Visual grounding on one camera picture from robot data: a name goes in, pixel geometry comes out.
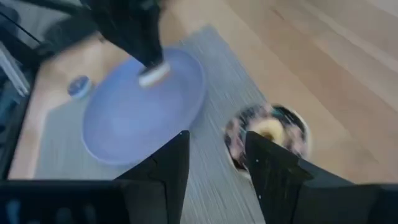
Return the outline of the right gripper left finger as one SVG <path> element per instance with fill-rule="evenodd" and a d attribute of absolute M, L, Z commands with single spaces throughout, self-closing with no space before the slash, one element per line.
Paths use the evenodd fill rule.
<path fill-rule="evenodd" d="M 131 223 L 180 223 L 190 167 L 190 133 L 181 131 L 117 180 Z"/>

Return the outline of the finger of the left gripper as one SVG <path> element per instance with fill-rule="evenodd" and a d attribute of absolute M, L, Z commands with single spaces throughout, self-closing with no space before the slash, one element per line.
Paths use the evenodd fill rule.
<path fill-rule="evenodd" d="M 104 38 L 134 57 L 145 67 L 152 65 L 150 48 L 142 42 L 140 37 L 138 39 L 135 37 L 124 37 L 122 34 L 108 32 L 104 33 Z"/>
<path fill-rule="evenodd" d="M 144 65 L 146 68 L 154 68 L 164 61 L 163 51 L 159 39 L 159 31 L 151 30 L 146 35 L 146 59 Z"/>

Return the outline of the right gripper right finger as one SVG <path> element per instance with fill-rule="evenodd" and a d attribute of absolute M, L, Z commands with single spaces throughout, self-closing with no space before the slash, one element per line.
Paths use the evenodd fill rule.
<path fill-rule="evenodd" d="M 291 224 L 301 185 L 313 176 L 295 154 L 258 133 L 246 134 L 245 151 L 266 224 Z"/>

